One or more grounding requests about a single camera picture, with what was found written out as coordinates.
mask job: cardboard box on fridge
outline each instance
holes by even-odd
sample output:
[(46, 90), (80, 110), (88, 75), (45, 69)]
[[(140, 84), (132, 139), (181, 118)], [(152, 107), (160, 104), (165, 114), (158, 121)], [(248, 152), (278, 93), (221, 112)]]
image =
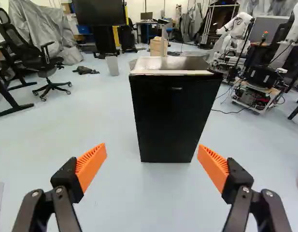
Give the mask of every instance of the cardboard box on fridge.
[(69, 3), (62, 3), (61, 4), (64, 14), (69, 15), (71, 13)]
[[(161, 55), (161, 37), (156, 36), (150, 40), (150, 56), (159, 57)], [(167, 56), (168, 40), (164, 41), (164, 56)]]

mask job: television screen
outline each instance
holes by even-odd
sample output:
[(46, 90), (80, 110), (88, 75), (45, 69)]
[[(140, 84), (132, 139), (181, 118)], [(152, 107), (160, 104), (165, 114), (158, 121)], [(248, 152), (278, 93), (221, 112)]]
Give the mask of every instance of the television screen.
[(125, 25), (122, 0), (72, 0), (79, 25)]

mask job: white trash can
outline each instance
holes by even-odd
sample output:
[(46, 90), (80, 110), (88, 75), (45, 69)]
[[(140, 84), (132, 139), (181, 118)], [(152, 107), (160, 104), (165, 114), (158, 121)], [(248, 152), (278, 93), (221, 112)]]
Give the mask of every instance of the white trash can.
[(119, 66), (118, 66), (118, 58), (117, 57), (106, 57), (106, 62), (108, 65), (108, 69), (111, 76), (118, 76)]

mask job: stainless steel top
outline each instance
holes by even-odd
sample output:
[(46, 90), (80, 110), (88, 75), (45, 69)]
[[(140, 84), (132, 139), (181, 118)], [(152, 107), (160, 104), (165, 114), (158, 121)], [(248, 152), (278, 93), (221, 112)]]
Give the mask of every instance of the stainless steel top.
[(202, 57), (140, 57), (131, 74), (213, 75)]

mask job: black office chair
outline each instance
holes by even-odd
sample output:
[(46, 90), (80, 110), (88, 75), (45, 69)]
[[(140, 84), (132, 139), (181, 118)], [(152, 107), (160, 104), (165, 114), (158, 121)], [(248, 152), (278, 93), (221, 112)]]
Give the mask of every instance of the black office chair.
[(48, 46), (54, 42), (48, 42), (41, 46), (40, 51), (37, 47), (26, 42), (22, 36), (18, 33), (15, 26), (11, 24), (10, 18), (3, 8), (0, 8), (0, 33), (6, 41), (7, 45), (13, 53), (15, 53), (14, 60), (19, 59), (25, 67), (38, 71), (38, 76), (46, 78), (47, 85), (33, 90), (35, 96), (39, 91), (45, 90), (40, 96), (40, 99), (44, 102), (47, 100), (46, 94), (52, 89), (65, 91), (68, 95), (71, 92), (67, 89), (60, 88), (59, 86), (68, 85), (71, 87), (71, 82), (65, 83), (52, 83), (49, 80), (49, 76), (53, 75), (56, 70), (63, 68), (62, 57), (50, 58)]

